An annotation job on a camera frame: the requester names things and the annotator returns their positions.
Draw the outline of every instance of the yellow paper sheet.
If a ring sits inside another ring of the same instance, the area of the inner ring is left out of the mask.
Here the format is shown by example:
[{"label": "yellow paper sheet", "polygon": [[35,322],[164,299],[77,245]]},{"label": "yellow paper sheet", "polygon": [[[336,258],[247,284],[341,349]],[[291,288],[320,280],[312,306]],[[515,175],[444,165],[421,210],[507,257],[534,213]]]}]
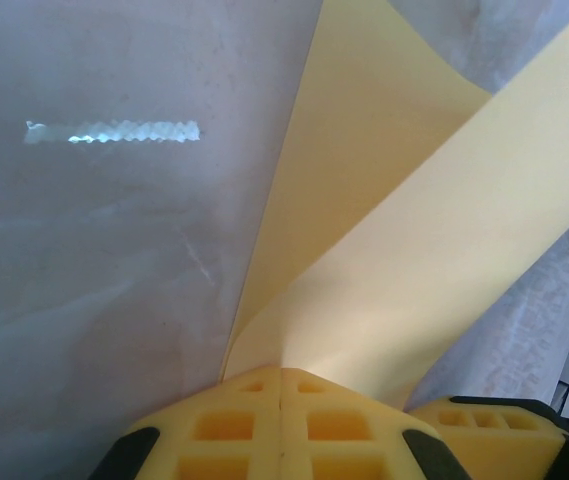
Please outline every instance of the yellow paper sheet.
[{"label": "yellow paper sheet", "polygon": [[229,345],[488,98],[386,0],[325,0]]}]

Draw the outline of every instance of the square hole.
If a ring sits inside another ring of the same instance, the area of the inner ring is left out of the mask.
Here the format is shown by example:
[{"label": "square hole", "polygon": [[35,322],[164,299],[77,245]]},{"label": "square hole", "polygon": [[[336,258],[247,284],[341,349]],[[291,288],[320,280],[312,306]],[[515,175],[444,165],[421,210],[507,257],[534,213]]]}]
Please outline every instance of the square hole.
[{"label": "square hole", "polygon": [[437,420],[442,425],[450,427],[469,427],[469,421],[462,410],[442,410],[437,414]]},{"label": "square hole", "polygon": [[246,480],[248,458],[183,457],[176,480]]},{"label": "square hole", "polygon": [[392,480],[382,457],[315,457],[313,480]]},{"label": "square hole", "polygon": [[312,412],[306,417],[309,440],[370,440],[366,419],[358,412]]},{"label": "square hole", "polygon": [[297,391],[300,393],[323,393],[324,389],[310,382],[300,382],[297,384]]},{"label": "square hole", "polygon": [[526,414],[503,413],[506,424],[513,430],[537,430],[537,423]]},{"label": "square hole", "polygon": [[492,412],[473,412],[473,418],[478,427],[502,428],[499,417]]},{"label": "square hole", "polygon": [[254,414],[250,412],[211,412],[195,424],[194,440],[251,440]]},{"label": "square hole", "polygon": [[240,388],[240,392],[261,392],[264,390],[264,382],[253,382],[250,383],[242,388]]}]

